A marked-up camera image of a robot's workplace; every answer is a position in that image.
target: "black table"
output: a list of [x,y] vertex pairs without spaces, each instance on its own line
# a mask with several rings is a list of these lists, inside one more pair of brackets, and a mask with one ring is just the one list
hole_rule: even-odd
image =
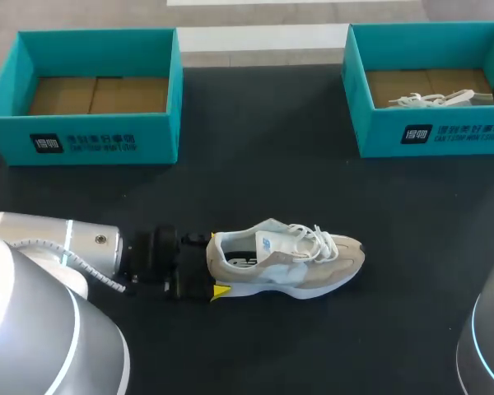
[[494,265],[494,156],[362,160],[338,66],[185,70],[172,167],[8,169],[0,211],[180,231],[268,217],[366,246],[316,300],[167,304],[97,286],[123,331],[128,395],[461,394],[459,332]]

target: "white floor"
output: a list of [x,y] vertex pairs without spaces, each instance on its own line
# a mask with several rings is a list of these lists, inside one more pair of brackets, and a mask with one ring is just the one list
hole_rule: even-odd
[[342,49],[347,23],[331,25],[180,27],[181,52]]

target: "shoe box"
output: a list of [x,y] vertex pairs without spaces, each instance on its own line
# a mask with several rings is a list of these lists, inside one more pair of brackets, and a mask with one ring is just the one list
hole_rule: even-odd
[[9,165],[172,164],[183,67],[175,29],[18,33],[0,70]]
[[404,108],[412,93],[492,93],[494,22],[350,25],[343,84],[362,157],[494,153],[494,106]]

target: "white cable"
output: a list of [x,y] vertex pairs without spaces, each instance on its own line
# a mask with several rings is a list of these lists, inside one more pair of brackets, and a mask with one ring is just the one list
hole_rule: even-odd
[[105,276],[104,274],[93,268],[92,265],[90,265],[84,259],[79,257],[76,253],[70,251],[69,249],[64,248],[61,244],[54,243],[53,241],[44,240],[44,239],[23,239],[21,241],[16,241],[15,243],[10,243],[10,245],[15,249],[22,247],[29,247],[29,246],[37,246],[37,247],[42,247],[43,249],[54,251],[55,253],[58,254],[63,253],[66,256],[68,256],[69,259],[71,259],[71,262],[68,260],[68,263],[75,263],[76,265],[79,266],[79,268],[84,269],[88,274],[92,275],[94,278],[96,278],[103,284],[106,284],[110,288],[121,293],[123,293],[126,290],[126,286],[123,286],[118,282],[110,280],[107,276]]

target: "printed logo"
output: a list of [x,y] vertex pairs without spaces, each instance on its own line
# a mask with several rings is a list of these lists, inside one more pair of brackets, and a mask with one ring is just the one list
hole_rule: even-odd
[[401,144],[424,144],[428,141],[432,125],[408,125],[404,129]]
[[268,239],[263,238],[262,240],[263,249],[268,253],[271,252],[271,242]]
[[231,265],[236,267],[251,267],[254,266],[258,261],[256,258],[245,259],[245,258],[233,258],[228,261]]
[[31,141],[39,154],[62,154],[63,146],[56,134],[30,134]]

